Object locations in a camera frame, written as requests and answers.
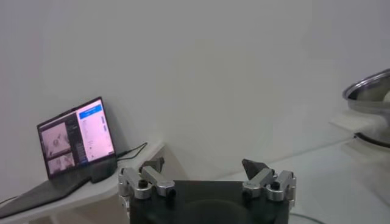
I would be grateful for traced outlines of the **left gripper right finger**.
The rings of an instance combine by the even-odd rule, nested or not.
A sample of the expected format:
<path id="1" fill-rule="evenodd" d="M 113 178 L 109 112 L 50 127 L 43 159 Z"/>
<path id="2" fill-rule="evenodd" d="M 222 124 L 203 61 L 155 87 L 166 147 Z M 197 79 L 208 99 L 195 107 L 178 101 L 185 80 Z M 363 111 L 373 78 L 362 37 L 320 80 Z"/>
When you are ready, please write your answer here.
<path id="1" fill-rule="evenodd" d="M 292 171 L 277 173 L 265 163 L 243 159 L 247 181 L 243 182 L 243 193 L 250 199 L 265 196 L 270 201 L 295 201 L 296 176 Z"/>

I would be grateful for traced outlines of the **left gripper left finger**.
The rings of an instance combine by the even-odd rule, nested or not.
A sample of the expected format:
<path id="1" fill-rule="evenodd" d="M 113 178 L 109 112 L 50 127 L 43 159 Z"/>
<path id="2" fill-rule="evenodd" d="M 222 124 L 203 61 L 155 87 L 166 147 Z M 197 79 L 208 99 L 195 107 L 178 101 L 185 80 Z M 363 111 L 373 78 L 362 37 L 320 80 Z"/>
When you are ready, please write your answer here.
<path id="1" fill-rule="evenodd" d="M 176 196 L 176 184 L 165 178 L 152 166 L 141 166 L 141 172 L 132 167 L 123 167 L 118 174 L 118 191 L 121 197 L 130 197 L 137 200 L 147 200 L 155 189 L 157 195 L 164 198 Z"/>

